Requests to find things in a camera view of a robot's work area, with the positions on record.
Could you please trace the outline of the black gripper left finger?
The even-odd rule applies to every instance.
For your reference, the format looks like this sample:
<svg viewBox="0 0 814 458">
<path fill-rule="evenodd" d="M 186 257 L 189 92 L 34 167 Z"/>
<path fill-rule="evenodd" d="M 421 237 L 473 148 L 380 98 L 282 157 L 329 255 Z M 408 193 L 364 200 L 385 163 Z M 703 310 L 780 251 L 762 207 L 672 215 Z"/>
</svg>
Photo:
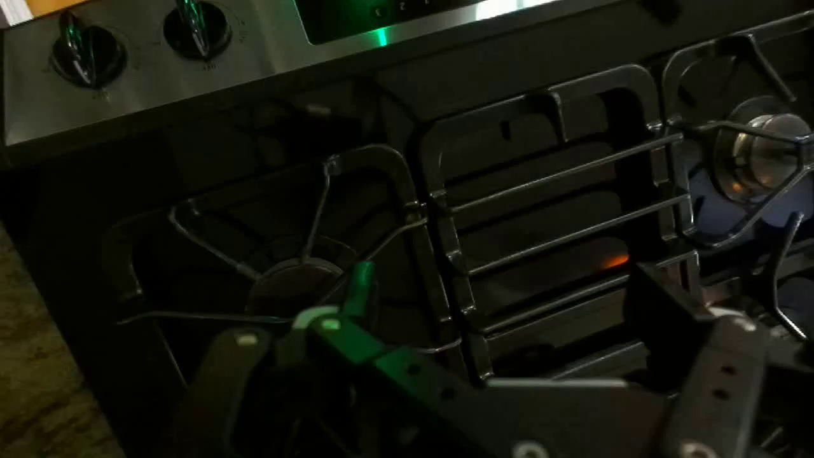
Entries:
<svg viewBox="0 0 814 458">
<path fill-rule="evenodd" d="M 477 458 L 463 394 L 356 324 L 229 329 L 186 387 L 169 458 Z"/>
</svg>

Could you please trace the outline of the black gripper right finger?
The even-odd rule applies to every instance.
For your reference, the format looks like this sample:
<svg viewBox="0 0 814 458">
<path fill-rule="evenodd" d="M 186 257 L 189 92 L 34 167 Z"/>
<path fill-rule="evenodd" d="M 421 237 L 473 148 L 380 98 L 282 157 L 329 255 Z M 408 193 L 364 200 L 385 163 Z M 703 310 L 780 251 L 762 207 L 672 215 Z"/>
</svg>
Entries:
<svg viewBox="0 0 814 458">
<path fill-rule="evenodd" d="M 700 348 L 659 441 L 665 458 L 745 458 L 767 378 L 767 338 L 724 319 Z"/>
</svg>

